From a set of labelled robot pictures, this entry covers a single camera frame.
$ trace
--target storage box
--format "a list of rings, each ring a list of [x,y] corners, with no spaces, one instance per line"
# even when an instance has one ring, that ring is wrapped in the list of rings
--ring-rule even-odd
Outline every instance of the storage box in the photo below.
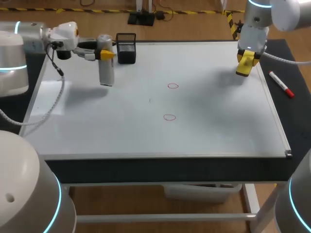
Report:
[[[163,185],[165,196],[171,199],[208,202],[225,202],[230,194],[241,190],[242,184],[221,185]]]

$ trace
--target white cable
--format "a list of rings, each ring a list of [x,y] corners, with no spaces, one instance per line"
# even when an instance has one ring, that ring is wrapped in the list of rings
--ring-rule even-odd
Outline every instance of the white cable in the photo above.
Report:
[[[36,124],[40,124],[42,121],[44,121],[50,114],[51,112],[53,111],[53,109],[56,107],[57,103],[59,102],[59,99],[61,98],[63,92],[64,92],[64,88],[65,88],[65,77],[64,76],[61,76],[61,81],[62,81],[62,86],[60,88],[60,91],[58,93],[58,96],[56,97],[56,100],[54,102],[54,104],[52,105],[52,107],[49,109],[49,111],[43,115],[43,117],[39,120],[39,121],[36,121],[36,122],[29,122],[29,123],[21,123],[21,122],[17,122],[17,121],[14,121],[12,119],[10,119],[5,113],[4,111],[2,111],[0,109],[0,115],[6,119],[8,122],[14,124],[14,125],[19,125],[19,126],[23,126],[23,125],[36,125]]]
[[[267,57],[270,57],[272,59],[275,59],[277,61],[285,62],[285,63],[292,64],[292,65],[311,65],[311,61],[308,61],[308,62],[294,62],[294,61],[290,61],[290,60],[286,60],[286,59],[283,59],[283,58],[279,58],[279,57],[273,56],[273,55],[268,54],[266,52],[264,52],[263,55],[265,55]]]

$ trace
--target red marker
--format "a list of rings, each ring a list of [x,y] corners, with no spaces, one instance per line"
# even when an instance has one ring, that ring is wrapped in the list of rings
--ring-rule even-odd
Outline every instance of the red marker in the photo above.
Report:
[[[277,75],[275,75],[275,73],[270,71],[269,75],[285,91],[286,95],[288,95],[289,98],[295,97],[295,94],[281,81],[281,79],[278,78]]]

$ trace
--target whiteboard frame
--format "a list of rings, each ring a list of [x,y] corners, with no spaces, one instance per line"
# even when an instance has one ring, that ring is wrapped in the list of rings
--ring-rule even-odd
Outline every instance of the whiteboard frame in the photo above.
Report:
[[[210,42],[234,42],[233,40],[223,40],[223,41],[200,41],[200,42],[195,42],[195,41],[173,41],[173,42],[154,42],[154,41],[143,41],[143,42],[137,42],[137,45],[144,45],[144,46],[150,46],[150,45],[182,45],[182,44],[195,44],[195,45],[206,45],[209,44]],[[45,60],[43,62],[32,98],[30,100],[25,118],[24,118],[24,122],[28,122],[28,120],[30,119],[31,116],[31,112],[33,109],[33,106],[35,104],[35,100],[40,88],[40,84],[42,82],[44,73],[45,73],[45,69],[46,69],[46,65],[48,62],[48,57],[45,57]],[[44,154],[44,155],[40,155],[41,158],[45,159],[45,160],[80,160],[80,159],[152,159],[152,158],[286,158],[288,156],[291,156],[291,148],[290,145],[288,143],[286,134],[284,132],[284,129],[282,127],[281,121],[279,119],[279,116],[277,114],[276,111],[276,107],[274,105],[274,102],[272,100],[272,96],[271,93],[269,91],[269,87],[267,85],[266,79],[264,77],[262,68],[260,66],[260,63],[257,63],[257,65],[254,67],[257,69],[257,72],[259,74],[260,77],[260,81],[263,87],[263,90],[265,92],[266,98],[268,100],[268,104],[269,107],[271,109],[272,115],[274,117],[279,135],[281,137],[283,146],[285,148],[284,154],[274,154],[269,155],[269,156],[265,156],[265,155],[250,155],[249,153],[213,153],[213,154],[175,154],[175,153],[90,153],[90,154]],[[22,126],[19,132],[20,136],[24,136],[25,134],[25,126]]]

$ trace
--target blue light ring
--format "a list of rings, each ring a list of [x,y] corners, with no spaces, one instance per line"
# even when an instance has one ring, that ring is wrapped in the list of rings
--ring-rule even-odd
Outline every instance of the blue light ring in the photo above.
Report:
[[[258,4],[258,3],[255,3],[253,2],[252,0],[248,0],[251,4],[255,5],[255,6],[258,6],[258,7],[262,7],[262,8],[272,8],[271,5],[261,5],[261,4]]]
[[[56,208],[56,211],[55,211],[55,214],[51,220],[51,222],[49,223],[48,227],[45,229],[45,231],[43,233],[47,233],[49,231],[49,229],[51,228],[51,226],[53,225],[53,223],[55,222],[55,219],[57,217],[57,214],[59,212],[59,208],[60,208],[60,203],[61,203],[61,200],[62,200],[62,189],[61,189],[61,186],[60,186],[60,183],[57,179],[57,177],[55,176],[56,180],[57,180],[57,183],[58,183],[58,189],[59,189],[59,198],[58,198],[58,204],[57,204],[57,208]]]
[[[289,194],[290,194],[290,201],[291,201],[291,204],[292,204],[292,208],[295,212],[295,214],[297,215],[298,219],[300,220],[300,222],[302,223],[302,225],[304,225],[304,227],[309,231],[311,232],[311,228],[305,223],[305,221],[302,219],[302,217],[300,216],[300,214],[298,213],[295,205],[294,205],[294,202],[293,202],[293,198],[292,198],[292,191],[291,191],[291,185],[292,185],[292,178],[290,179],[290,185],[289,185]]]
[[[16,22],[16,24],[15,24],[15,28],[14,28],[14,33],[15,33],[15,34],[18,33],[19,24],[20,24],[20,21]]]
[[[17,69],[24,69],[27,65],[21,66],[21,67],[7,67],[7,68],[0,68],[0,71],[10,71],[10,70],[17,70]]]

